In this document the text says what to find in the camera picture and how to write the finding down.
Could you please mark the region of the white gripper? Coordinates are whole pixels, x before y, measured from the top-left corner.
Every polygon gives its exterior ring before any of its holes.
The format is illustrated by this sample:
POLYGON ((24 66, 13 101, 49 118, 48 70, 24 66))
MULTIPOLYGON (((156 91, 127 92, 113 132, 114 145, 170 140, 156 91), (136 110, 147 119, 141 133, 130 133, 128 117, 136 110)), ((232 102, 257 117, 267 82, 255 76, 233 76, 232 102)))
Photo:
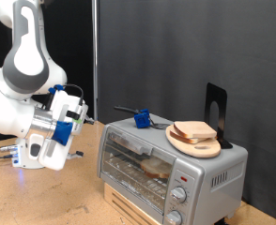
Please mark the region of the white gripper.
POLYGON ((80 97, 69 95, 61 90, 56 91, 51 105, 52 118, 55 121, 54 134, 46 139, 38 162, 46 168, 61 170, 66 159, 82 158, 84 153, 69 153, 72 140, 82 131, 84 122, 94 125, 95 120, 86 115, 88 106, 80 97))

